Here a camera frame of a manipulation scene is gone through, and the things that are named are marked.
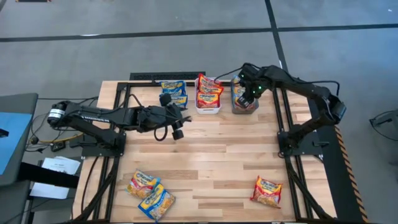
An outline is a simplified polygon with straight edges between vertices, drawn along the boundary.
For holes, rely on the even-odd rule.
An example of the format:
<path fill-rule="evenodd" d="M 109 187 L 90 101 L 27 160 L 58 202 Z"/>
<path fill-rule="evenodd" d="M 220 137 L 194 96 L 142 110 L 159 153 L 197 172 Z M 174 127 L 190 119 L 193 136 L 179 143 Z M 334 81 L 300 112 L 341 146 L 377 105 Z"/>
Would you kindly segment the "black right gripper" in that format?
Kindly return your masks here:
<path fill-rule="evenodd" d="M 241 108 L 251 109 L 254 107 L 254 96 L 261 96 L 265 90 L 265 68 L 256 68 L 252 65 L 244 65 L 239 73 L 239 84 L 245 88 L 243 95 L 238 97 L 238 105 Z"/>

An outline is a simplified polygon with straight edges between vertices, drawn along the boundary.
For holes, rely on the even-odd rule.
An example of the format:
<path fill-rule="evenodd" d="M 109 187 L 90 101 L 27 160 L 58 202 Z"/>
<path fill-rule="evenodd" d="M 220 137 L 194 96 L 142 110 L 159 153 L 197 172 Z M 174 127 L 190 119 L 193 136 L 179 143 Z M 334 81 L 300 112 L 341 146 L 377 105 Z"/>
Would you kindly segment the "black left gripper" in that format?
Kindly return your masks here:
<path fill-rule="evenodd" d="M 176 104 L 169 105 L 172 97 L 169 93 L 160 95 L 161 106 L 148 106 L 138 112 L 138 130 L 153 131 L 158 128 L 172 126 L 177 123 L 191 122 L 190 116 L 184 117 L 183 109 Z M 172 133 L 175 141 L 184 137 L 183 131 L 178 129 Z"/>

